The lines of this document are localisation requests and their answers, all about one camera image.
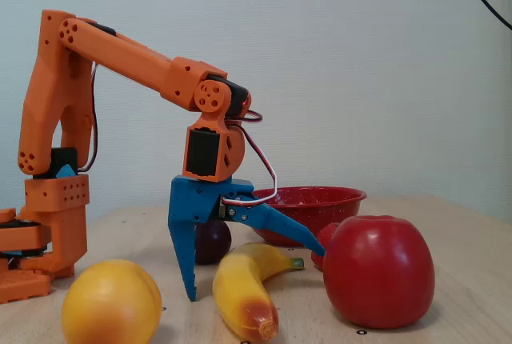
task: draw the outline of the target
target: red apple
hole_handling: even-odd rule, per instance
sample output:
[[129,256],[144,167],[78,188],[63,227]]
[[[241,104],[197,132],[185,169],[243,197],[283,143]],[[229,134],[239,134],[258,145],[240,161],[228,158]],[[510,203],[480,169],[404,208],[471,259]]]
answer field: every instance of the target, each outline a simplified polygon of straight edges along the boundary
[[[339,222],[332,222],[331,224],[324,226],[320,232],[318,232],[317,240],[320,242],[320,244],[323,245],[324,248],[327,246],[327,243],[330,242],[331,238],[333,237],[333,233],[336,231],[338,226]],[[313,264],[318,270],[322,270],[323,256],[318,256],[315,252],[312,251],[311,260],[313,260]]]
[[329,300],[348,321],[392,329],[419,320],[434,296],[434,264],[419,231],[392,216],[353,216],[326,248]]

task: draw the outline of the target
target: white wire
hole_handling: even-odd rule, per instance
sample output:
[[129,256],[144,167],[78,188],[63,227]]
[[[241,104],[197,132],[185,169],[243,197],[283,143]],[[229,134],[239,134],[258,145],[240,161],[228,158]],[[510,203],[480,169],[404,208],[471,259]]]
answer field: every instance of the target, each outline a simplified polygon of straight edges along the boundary
[[227,204],[228,206],[259,206],[260,204],[263,204],[265,202],[268,202],[269,200],[275,198],[275,196],[278,194],[278,176],[276,175],[274,168],[272,168],[272,165],[269,163],[268,159],[266,158],[265,154],[262,150],[259,149],[259,147],[256,145],[256,143],[253,141],[252,137],[249,136],[247,131],[238,124],[232,124],[229,126],[235,126],[242,130],[244,135],[246,136],[246,139],[250,146],[252,146],[253,150],[258,154],[259,158],[262,160],[263,164],[265,164],[265,167],[270,173],[270,176],[272,176],[272,179],[274,180],[274,192],[270,194],[269,196],[266,196],[264,198],[259,198],[258,200],[233,200],[231,198],[222,198],[222,202],[224,204]]

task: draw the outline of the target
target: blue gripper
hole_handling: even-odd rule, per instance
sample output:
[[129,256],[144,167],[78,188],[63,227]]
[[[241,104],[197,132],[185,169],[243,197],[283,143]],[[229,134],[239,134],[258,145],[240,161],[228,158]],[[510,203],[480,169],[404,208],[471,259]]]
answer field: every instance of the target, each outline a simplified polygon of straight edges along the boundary
[[254,200],[256,197],[253,191],[253,185],[247,180],[229,178],[224,182],[204,182],[184,176],[173,179],[170,190],[169,232],[186,294],[192,302],[196,299],[195,227],[209,219],[240,222],[255,229],[272,230],[300,242],[320,256],[324,255],[322,245],[305,226],[267,204],[251,208],[226,206],[225,211],[219,212],[221,197]]

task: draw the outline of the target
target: plum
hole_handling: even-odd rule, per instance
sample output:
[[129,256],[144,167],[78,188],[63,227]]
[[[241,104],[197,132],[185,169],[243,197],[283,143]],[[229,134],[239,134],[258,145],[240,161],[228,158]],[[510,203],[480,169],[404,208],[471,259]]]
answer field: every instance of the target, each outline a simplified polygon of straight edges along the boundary
[[195,263],[215,264],[230,251],[231,232],[222,220],[198,224],[195,230]]

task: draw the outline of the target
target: orange fruit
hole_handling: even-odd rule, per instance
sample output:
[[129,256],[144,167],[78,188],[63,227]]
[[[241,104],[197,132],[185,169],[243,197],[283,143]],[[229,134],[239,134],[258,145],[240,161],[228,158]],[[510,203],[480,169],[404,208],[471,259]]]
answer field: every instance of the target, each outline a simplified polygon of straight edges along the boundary
[[74,281],[62,304],[68,344],[147,344],[162,315],[151,276],[127,260],[94,264]]

